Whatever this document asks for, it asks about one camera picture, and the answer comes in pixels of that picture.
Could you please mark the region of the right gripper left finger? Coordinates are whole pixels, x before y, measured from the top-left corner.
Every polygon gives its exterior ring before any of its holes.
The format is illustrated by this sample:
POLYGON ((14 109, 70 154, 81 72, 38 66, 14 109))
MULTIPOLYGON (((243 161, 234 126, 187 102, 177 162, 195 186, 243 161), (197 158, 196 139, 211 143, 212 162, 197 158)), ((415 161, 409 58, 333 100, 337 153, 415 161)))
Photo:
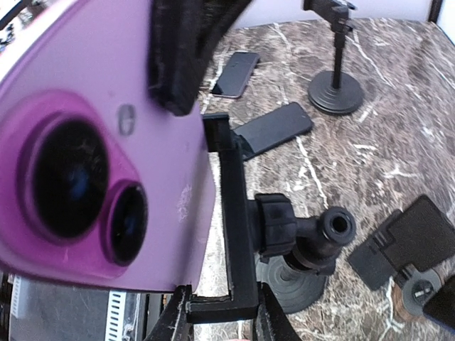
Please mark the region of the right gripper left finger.
POLYGON ((144 341, 190 340, 190 331, 193 325, 187 321, 186 304, 191 295, 191 286, 178 286, 144 341))

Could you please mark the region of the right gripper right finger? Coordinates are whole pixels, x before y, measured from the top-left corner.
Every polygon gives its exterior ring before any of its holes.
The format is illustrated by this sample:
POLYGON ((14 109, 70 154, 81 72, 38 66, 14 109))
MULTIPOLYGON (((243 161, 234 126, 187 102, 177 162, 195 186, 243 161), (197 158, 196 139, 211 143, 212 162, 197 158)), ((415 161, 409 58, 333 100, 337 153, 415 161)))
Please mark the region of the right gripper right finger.
POLYGON ((259 306, 252 320, 252 340, 300 341, 267 283, 258 283, 259 306))

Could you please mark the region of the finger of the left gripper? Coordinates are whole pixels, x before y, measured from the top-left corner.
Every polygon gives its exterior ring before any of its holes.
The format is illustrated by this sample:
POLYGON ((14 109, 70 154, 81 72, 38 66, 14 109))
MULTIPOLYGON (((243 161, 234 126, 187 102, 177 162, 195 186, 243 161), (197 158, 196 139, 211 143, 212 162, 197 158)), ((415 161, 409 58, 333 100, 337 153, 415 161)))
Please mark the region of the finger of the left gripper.
POLYGON ((147 60, 149 96, 178 117, 190 114, 214 50, 250 3, 154 1, 147 60))

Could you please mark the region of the purple phone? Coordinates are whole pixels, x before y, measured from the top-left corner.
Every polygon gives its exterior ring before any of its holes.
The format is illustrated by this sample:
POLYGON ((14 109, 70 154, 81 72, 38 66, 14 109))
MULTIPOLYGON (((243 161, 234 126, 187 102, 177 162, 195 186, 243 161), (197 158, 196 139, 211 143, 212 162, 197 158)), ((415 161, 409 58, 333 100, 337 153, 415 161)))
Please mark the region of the purple phone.
POLYGON ((98 288, 199 284, 203 120, 148 95, 150 1, 58 1, 1 54, 1 269, 98 288))

